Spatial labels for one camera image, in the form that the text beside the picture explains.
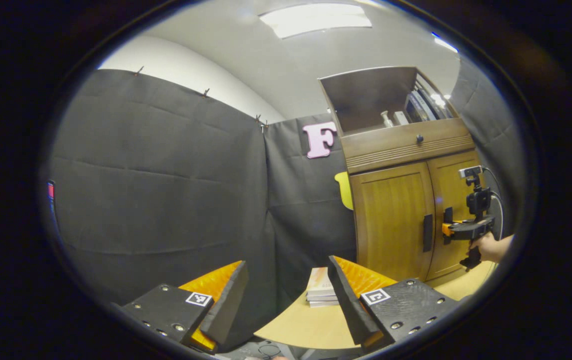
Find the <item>yellow object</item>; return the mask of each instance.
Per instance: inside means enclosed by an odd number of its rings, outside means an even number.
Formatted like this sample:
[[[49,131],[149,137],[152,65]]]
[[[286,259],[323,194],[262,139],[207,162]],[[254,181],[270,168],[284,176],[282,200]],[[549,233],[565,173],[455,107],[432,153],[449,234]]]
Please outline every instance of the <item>yellow object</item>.
[[[211,271],[205,275],[195,278],[195,280],[186,282],[184,285],[181,285],[179,289],[212,296],[213,301],[216,303],[221,297],[222,292],[224,292],[224,287],[228,284],[230,277],[233,275],[233,272],[235,272],[239,264],[241,264],[241,260],[220,267],[215,271]],[[195,346],[208,351],[213,351],[217,345],[213,339],[207,337],[199,328],[197,328],[197,330],[192,334],[190,342]]]
[[[350,192],[350,182],[348,180],[348,172],[340,172],[334,176],[336,182],[339,183],[339,191],[341,193],[341,202],[343,206],[354,210],[352,207],[352,192]]]
[[[392,280],[387,276],[383,276],[378,272],[372,271],[371,269],[365,268],[359,264],[355,264],[352,261],[350,262],[334,255],[333,257],[341,267],[343,274],[348,280],[348,284],[350,284],[352,291],[357,297],[361,296],[363,293],[389,287],[390,285],[397,283],[395,280]]]

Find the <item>wooden table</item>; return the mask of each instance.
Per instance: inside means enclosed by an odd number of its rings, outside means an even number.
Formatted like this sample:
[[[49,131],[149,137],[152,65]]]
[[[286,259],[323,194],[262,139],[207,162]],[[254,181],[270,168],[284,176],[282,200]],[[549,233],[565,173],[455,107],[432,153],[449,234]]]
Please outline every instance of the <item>wooden table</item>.
[[[303,292],[279,316],[254,333],[257,337],[309,349],[354,349],[339,305],[310,307]]]

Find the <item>white wall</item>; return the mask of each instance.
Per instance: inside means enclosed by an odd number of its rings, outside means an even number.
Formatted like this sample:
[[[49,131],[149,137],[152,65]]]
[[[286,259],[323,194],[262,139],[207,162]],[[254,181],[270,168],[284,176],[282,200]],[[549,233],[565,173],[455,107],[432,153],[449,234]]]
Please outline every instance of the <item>white wall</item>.
[[[272,105],[221,66],[183,46],[138,36],[115,51],[99,69],[138,71],[203,93],[262,121],[286,120]]]

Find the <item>bottle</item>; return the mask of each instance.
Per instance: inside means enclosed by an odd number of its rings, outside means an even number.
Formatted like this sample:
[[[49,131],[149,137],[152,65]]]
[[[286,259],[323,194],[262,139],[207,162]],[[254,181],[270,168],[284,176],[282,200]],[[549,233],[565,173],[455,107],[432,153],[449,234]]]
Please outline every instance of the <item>bottle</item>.
[[[387,128],[393,127],[393,122],[390,121],[390,119],[388,118],[388,110],[382,112],[382,113],[381,113],[381,117],[384,118],[384,125],[385,125]]]

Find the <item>cabinet drawer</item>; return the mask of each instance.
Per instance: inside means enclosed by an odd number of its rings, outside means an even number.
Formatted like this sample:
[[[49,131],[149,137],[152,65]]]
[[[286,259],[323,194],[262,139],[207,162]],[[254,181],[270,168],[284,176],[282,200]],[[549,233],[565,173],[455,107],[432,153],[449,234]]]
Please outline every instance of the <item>cabinet drawer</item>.
[[[448,118],[344,136],[341,146],[348,173],[354,174],[471,150],[475,143],[463,120]]]

